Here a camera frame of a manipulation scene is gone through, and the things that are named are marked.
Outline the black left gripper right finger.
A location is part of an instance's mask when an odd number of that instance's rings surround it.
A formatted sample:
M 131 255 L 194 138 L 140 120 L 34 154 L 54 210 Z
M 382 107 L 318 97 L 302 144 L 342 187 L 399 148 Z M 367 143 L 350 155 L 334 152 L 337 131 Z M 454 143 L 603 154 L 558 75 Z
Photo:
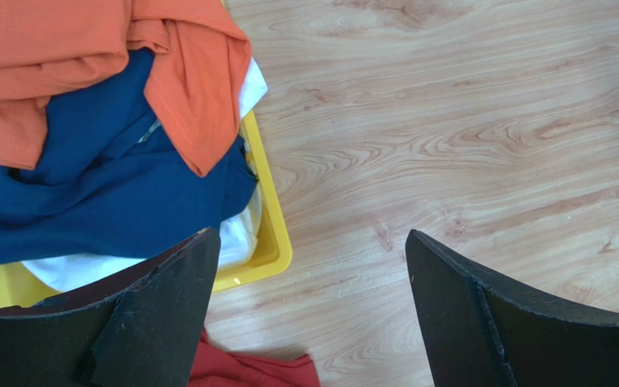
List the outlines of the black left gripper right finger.
M 405 254 L 437 386 L 619 386 L 619 313 L 535 289 L 421 231 Z

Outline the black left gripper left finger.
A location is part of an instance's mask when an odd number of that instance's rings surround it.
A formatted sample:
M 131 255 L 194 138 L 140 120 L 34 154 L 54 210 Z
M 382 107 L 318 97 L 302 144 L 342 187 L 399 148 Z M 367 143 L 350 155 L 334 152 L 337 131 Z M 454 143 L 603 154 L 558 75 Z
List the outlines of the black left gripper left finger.
M 33 306 L 0 308 L 0 386 L 185 386 L 220 239 L 206 229 Z

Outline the orange t-shirt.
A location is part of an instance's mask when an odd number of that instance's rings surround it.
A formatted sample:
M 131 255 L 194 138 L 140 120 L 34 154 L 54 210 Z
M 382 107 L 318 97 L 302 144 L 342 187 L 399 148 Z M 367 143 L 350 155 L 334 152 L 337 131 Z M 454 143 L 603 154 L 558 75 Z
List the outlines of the orange t-shirt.
M 239 133 L 251 42 L 219 1 L 0 1 L 0 165 L 33 169 L 50 99 L 155 59 L 144 95 L 205 176 Z

